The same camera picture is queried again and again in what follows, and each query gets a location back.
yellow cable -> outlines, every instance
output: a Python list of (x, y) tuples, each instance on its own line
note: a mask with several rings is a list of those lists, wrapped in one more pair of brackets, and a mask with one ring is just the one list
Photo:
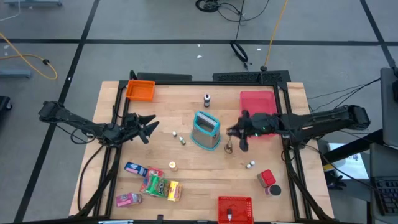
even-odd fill
[(46, 75), (44, 75), (41, 71), (39, 71), (39, 69), (37, 69), (37, 68), (35, 68), (28, 60), (26, 60), (26, 58), (24, 57), (24, 56), (26, 56), (26, 57), (35, 57), (35, 58), (38, 58), (38, 59), (40, 59), (41, 61), (43, 61), (44, 60), (44, 58), (42, 58), (42, 57), (40, 57), (40, 56), (37, 56), (37, 55), (34, 55), (34, 54), (21, 54), (19, 51), (18, 51), (18, 49), (16, 48), (16, 47), (14, 47), (13, 46), (13, 44), (7, 39), (7, 37), (5, 37), (2, 33), (0, 33), (0, 36), (17, 52), (17, 54), (18, 55), (11, 55), (11, 56), (7, 56), (7, 57), (0, 57), (0, 60), (5, 60), (5, 59), (10, 59), (10, 58), (16, 58), (16, 57), (20, 57), (20, 58), (22, 58), (25, 62), (26, 62), (26, 64), (28, 64), (31, 68), (33, 68), (33, 70), (35, 70), (37, 73), (39, 73), (40, 75), (42, 75), (43, 77), (45, 77), (45, 78), (48, 78), (49, 80), (56, 80), (57, 78), (58, 78), (58, 73), (57, 73), (57, 71), (55, 70), (55, 68), (50, 64), (50, 63), (48, 63), (47, 65), (52, 69), (52, 71), (54, 72), (54, 74), (55, 74), (55, 77), (48, 77), (48, 76), (46, 76)]
[(280, 20), (282, 20), (282, 15), (284, 14), (284, 11), (285, 11), (285, 8), (286, 8), (286, 5), (287, 5), (288, 1), (289, 0), (285, 0), (285, 4), (284, 4), (284, 6), (282, 8), (282, 11), (279, 14), (279, 18), (278, 18), (278, 21), (276, 22), (276, 25), (274, 27), (274, 31), (272, 32), (271, 40), (269, 41), (269, 45), (268, 45), (267, 58), (266, 58), (266, 62), (264, 63), (264, 66), (267, 66), (267, 62), (268, 62), (268, 59), (269, 59), (269, 54), (271, 53), (272, 41), (274, 40), (274, 36), (275, 36), (276, 30), (278, 29), (278, 26), (279, 26), (279, 22), (280, 22)]

blue package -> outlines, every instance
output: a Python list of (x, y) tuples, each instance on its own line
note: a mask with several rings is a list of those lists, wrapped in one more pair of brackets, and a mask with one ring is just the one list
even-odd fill
[(126, 166), (124, 166), (124, 170), (133, 174), (141, 175), (143, 177), (145, 177), (148, 172), (148, 169), (146, 169), (145, 167), (142, 167), (141, 165), (132, 162), (127, 162)]

computer monitor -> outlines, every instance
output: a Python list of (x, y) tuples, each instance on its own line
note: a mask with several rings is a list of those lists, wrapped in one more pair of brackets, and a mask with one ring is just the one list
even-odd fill
[(394, 100), (392, 84), (398, 80), (391, 68), (380, 70), (383, 141), (398, 148), (398, 102)]

gray floor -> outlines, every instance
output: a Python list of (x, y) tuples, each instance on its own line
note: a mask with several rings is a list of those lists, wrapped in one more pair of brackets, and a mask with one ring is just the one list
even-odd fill
[[(101, 0), (89, 39), (232, 39), (236, 23), (217, 13), (198, 11), (194, 0), (125, 1)], [(240, 1), (228, 1), (240, 6)], [(386, 41), (398, 41), (394, 13), (395, 0), (367, 0)], [(22, 10), (14, 19), (0, 22), (0, 32), (20, 39), (79, 39), (93, 0), (68, 0), (63, 7)], [(265, 1), (246, 1), (247, 17), (256, 15)], [(247, 22), (239, 31), (240, 39), (268, 40), (283, 5), (270, 0), (266, 12)], [(16, 9), (0, 0), (0, 17), (11, 16)], [(377, 41), (367, 17), (357, 0), (290, 0), (280, 23), (277, 40), (360, 40)], [(0, 57), (14, 52), (0, 44)], [(0, 80), (0, 95), (12, 98), (14, 109), (0, 130), (0, 223), (12, 222), (31, 170), (40, 151), (47, 125), (38, 120), (45, 100), (57, 100), (68, 73), (77, 44), (16, 44), (24, 53), (48, 58), (60, 75), (56, 81), (38, 74), (28, 79)], [(256, 71), (264, 63), (266, 45), (244, 45)], [(398, 47), (389, 47), (398, 58)], [(40, 61), (34, 65), (52, 75)], [(379, 69), (387, 67), (380, 47), (291, 46), (275, 45), (269, 60), (270, 70), (289, 70), (294, 82), (304, 82), (307, 96), (316, 96), (376, 79)], [(27, 68), (20, 59), (0, 60), (1, 68)], [(136, 72), (188, 73), (194, 80), (211, 80), (216, 72), (244, 71), (242, 63), (228, 45), (105, 45), (86, 44), (78, 62), (65, 105), (77, 114), (92, 118), (96, 99), (104, 80), (127, 78)], [(313, 108), (334, 96), (311, 100)], [(368, 131), (381, 128), (380, 87), (375, 83), (350, 98), (347, 104), (366, 108), (372, 125)], [(323, 109), (331, 109), (336, 104)], [(350, 142), (355, 138), (344, 133), (325, 136), (333, 142)], [(42, 173), (34, 190), (25, 221), (63, 218), (68, 215), (84, 146), (70, 142), (56, 130)], [(364, 223), (366, 204), (332, 192), (336, 218)], [(354, 212), (346, 213), (355, 207)]]

bottle cap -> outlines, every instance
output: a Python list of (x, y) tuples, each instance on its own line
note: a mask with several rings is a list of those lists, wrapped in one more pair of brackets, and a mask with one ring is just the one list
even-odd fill
[(171, 161), (171, 162), (169, 163), (169, 167), (170, 167), (170, 168), (175, 168), (175, 162), (174, 162), (174, 161)]
[(269, 187), (269, 192), (272, 195), (278, 196), (282, 192), (282, 189), (280, 189), (280, 187), (278, 185), (274, 184), (274, 185)]

